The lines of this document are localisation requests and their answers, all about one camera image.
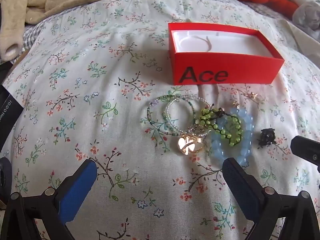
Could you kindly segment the black hair claw clip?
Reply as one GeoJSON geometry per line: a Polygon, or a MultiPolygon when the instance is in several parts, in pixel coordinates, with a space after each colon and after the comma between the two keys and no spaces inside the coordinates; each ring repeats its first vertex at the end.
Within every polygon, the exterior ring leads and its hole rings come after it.
{"type": "Polygon", "coordinates": [[[274,128],[265,128],[261,130],[260,137],[258,139],[258,145],[260,147],[270,146],[276,144],[276,136],[274,128]]]}

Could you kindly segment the small gold star earring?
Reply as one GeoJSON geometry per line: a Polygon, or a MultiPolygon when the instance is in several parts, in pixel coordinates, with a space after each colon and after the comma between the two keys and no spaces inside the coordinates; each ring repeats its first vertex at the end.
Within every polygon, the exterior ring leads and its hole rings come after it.
{"type": "Polygon", "coordinates": [[[245,94],[246,99],[251,101],[256,101],[257,96],[258,96],[258,93],[253,93],[253,92],[245,94]]]}

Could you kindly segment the black device with label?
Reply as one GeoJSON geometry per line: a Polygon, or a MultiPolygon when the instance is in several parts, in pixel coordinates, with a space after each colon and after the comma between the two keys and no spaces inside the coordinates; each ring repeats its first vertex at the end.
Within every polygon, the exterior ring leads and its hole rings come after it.
{"type": "Polygon", "coordinates": [[[1,150],[13,129],[14,124],[16,124],[16,121],[23,112],[23,107],[3,85],[3,81],[12,67],[13,64],[11,62],[1,64],[1,150]]]}

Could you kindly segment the grey crumpled cloth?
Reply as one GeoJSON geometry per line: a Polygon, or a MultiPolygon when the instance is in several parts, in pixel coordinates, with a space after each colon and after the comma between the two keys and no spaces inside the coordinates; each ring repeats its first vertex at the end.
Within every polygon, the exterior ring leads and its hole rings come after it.
{"type": "Polygon", "coordinates": [[[319,4],[306,2],[302,4],[292,16],[293,24],[306,34],[319,41],[319,4]]]}

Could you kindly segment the red Ace box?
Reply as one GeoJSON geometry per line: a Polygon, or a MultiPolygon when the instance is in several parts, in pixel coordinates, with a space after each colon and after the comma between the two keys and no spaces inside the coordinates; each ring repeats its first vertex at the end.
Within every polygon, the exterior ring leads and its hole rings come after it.
{"type": "Polygon", "coordinates": [[[168,31],[174,85],[271,84],[285,62],[255,29],[176,22],[168,31]]]}

